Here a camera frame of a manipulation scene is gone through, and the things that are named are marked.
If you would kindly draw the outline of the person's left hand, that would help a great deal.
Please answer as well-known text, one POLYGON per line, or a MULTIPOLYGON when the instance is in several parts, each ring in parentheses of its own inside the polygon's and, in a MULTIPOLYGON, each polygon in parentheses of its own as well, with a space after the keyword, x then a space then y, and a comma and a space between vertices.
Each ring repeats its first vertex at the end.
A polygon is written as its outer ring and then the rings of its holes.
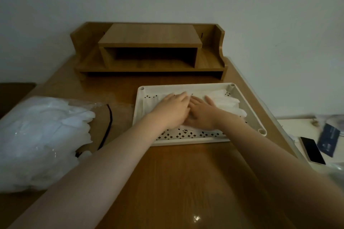
POLYGON ((181 126, 188 117, 189 111, 188 105, 169 104, 164 97, 149 113, 149 116, 161 129, 167 130, 181 126))

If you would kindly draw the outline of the person's right hand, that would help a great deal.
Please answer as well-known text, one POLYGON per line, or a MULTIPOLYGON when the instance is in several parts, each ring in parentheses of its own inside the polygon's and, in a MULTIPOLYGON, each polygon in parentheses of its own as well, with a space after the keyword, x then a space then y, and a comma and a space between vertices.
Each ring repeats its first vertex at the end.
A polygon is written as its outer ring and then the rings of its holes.
POLYGON ((191 108, 191 99, 188 108, 190 111, 183 125, 200 130, 210 131, 218 129, 221 121, 223 121, 227 115, 224 110, 217 107, 191 108))

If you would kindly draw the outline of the white cloth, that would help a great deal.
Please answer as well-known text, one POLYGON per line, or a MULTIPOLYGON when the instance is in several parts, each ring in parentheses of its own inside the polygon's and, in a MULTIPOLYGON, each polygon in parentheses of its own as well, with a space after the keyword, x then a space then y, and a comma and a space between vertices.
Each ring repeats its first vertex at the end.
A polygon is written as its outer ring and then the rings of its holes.
MULTIPOLYGON (((245 118, 247 116, 247 113, 244 110, 239 108, 240 101, 238 99, 227 97, 227 95, 221 95, 221 94, 219 94, 219 92, 216 92, 215 95, 216 96, 213 97, 213 98, 211 98, 210 96, 209 97, 213 100, 213 102, 215 103, 216 107, 221 109, 221 110, 224 110, 227 113, 227 115, 223 119, 223 121, 221 121, 220 127, 218 129, 210 130, 210 131, 221 131, 222 132, 224 130, 223 126, 227 127, 228 123, 230 123, 230 125, 231 125, 232 122, 234 122, 234 123, 243 122, 243 118, 245 118)), ((152 117, 149 116, 150 112, 146 113, 140 119, 139 123, 141 123, 141 122, 149 123, 149 125, 150 125, 149 128, 148 128, 149 131, 165 131, 165 130, 161 129, 158 126, 157 122, 152 117)), ((200 130, 200 129, 196 129, 196 128, 193 128, 193 127, 185 126, 183 124, 181 126, 177 127, 177 128, 188 129, 190 132, 192 130, 197 130, 198 132, 205 131, 205 130, 200 130)))

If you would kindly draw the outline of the person's left forearm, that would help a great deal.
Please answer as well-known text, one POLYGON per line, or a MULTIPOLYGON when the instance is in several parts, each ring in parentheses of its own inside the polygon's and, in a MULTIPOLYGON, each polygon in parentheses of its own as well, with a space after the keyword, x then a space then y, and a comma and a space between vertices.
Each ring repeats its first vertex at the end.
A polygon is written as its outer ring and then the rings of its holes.
POLYGON ((7 229, 95 229, 168 126, 150 113, 49 188, 7 229))

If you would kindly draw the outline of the person's right forearm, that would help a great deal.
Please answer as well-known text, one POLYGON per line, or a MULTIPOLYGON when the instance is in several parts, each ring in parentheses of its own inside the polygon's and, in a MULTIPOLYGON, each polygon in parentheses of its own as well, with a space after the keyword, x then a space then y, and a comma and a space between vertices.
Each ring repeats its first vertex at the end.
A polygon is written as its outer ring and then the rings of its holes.
POLYGON ((296 228, 344 229, 344 192, 328 177, 253 130, 236 115, 214 110, 221 130, 296 228))

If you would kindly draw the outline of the white perforated plastic tray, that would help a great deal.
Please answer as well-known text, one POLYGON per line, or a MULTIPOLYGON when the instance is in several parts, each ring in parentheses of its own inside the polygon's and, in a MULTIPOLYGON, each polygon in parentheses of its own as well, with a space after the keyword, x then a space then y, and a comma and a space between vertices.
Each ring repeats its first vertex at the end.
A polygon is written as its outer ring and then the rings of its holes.
MULTIPOLYGON (((146 113, 150 112, 152 106, 155 106, 161 97, 168 94, 180 94, 187 92, 199 98, 204 96, 215 97, 215 93, 235 98, 240 101, 239 108, 247 113, 243 120, 262 136, 267 135, 267 131, 254 110, 249 105, 239 88, 234 83, 207 83, 207 84, 178 84, 178 85, 151 85, 141 86, 137 90, 133 122, 135 124, 146 113)), ((221 131, 200 131, 188 129, 168 129, 158 136, 152 146, 164 145, 183 145, 183 144, 200 144, 226 142, 229 139, 221 131)))

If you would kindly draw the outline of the wooden desk organizer shelf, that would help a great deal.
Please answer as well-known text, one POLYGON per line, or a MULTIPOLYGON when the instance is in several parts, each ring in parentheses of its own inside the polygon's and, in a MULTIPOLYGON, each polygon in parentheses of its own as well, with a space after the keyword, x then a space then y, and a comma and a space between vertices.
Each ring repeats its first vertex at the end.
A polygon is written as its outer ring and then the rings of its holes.
POLYGON ((85 22, 70 34, 79 75, 211 72, 221 81, 224 36, 214 23, 85 22))

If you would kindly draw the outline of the white side table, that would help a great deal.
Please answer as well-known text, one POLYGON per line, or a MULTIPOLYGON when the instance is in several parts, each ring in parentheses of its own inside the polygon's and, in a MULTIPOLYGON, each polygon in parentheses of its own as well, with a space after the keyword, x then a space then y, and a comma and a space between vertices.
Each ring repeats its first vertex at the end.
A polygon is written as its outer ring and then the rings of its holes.
POLYGON ((305 137, 313 139, 315 142, 318 141, 321 129, 313 125, 313 119, 283 119, 278 122, 292 140, 292 148, 297 149, 298 155, 302 154, 303 160, 307 161, 312 169, 322 174, 338 174, 344 177, 344 137, 339 137, 333 157, 321 153, 326 162, 326 165, 321 165, 309 160, 299 140, 300 137, 305 137))

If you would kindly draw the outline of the black smartphone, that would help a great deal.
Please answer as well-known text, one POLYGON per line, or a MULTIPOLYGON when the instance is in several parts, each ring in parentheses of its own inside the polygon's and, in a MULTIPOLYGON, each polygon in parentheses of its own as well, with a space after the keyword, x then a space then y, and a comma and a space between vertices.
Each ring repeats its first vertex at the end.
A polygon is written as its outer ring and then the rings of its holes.
POLYGON ((320 150, 317 147, 316 142, 313 139, 299 137, 300 144, 303 147, 303 150, 307 156, 307 159, 316 164, 326 165, 324 158, 322 157, 320 150))

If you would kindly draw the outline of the dark blue card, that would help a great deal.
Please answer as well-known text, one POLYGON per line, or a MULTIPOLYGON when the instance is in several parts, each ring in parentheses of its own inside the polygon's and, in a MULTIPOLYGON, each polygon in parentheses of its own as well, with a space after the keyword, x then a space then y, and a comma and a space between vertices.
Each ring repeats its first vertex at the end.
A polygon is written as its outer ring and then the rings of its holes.
POLYGON ((326 154, 329 157, 333 157, 340 134, 340 130, 326 123, 317 142, 317 146, 320 152, 326 154))

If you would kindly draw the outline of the clear bag of white cloths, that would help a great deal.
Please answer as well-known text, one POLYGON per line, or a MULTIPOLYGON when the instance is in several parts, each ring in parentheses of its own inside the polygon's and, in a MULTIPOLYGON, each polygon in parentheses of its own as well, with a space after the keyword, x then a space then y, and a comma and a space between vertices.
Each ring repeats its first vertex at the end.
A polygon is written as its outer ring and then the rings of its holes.
POLYGON ((33 96, 0 119, 0 194, 42 191, 127 130, 134 106, 33 96))

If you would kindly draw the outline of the dark wooden furniture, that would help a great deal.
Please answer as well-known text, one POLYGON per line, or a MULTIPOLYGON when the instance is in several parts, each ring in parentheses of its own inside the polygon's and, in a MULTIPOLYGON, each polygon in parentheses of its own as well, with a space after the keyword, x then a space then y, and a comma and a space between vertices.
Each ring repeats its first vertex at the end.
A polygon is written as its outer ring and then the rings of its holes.
POLYGON ((0 83, 0 119, 36 85, 36 83, 0 83))

